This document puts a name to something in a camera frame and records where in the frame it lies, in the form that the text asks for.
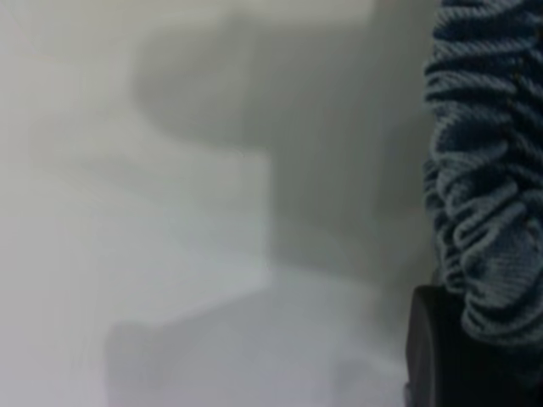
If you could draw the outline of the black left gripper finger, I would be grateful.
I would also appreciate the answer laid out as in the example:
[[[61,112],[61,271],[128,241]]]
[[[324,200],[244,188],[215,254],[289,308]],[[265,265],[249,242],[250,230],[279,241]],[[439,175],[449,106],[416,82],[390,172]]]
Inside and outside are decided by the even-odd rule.
[[[406,339],[407,406],[541,406],[507,371],[492,347],[470,338],[459,299],[444,288],[419,286],[411,297]]]

